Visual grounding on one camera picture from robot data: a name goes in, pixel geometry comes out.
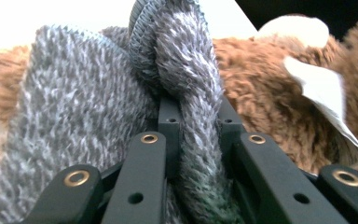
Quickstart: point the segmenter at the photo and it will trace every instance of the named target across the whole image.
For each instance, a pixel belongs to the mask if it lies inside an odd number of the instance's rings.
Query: speckled gray yarn
[[[129,51],[133,63],[134,58],[139,59],[136,68],[143,72],[147,83],[162,86],[180,102],[184,141],[178,195],[197,223],[242,222],[238,207],[230,199],[230,185],[221,162],[216,119],[223,89],[200,6],[197,1],[172,0],[163,6],[159,1],[149,1],[144,10],[147,7],[158,11],[146,13],[147,17],[141,12]],[[138,40],[133,38],[135,31],[142,37],[142,44],[131,43]],[[144,58],[156,61],[139,63]],[[150,74],[157,76],[153,77],[155,82],[150,81]]]
[[[130,29],[38,31],[0,161],[0,223],[25,218],[60,170],[87,163],[103,171],[124,160],[163,91],[180,102],[184,139],[166,223],[188,223],[175,196],[197,223],[242,223],[221,162],[223,90],[198,2],[139,0],[134,8]]]
[[[38,31],[0,162],[0,223],[19,221],[62,169],[122,161],[156,104],[108,38],[68,27]]]

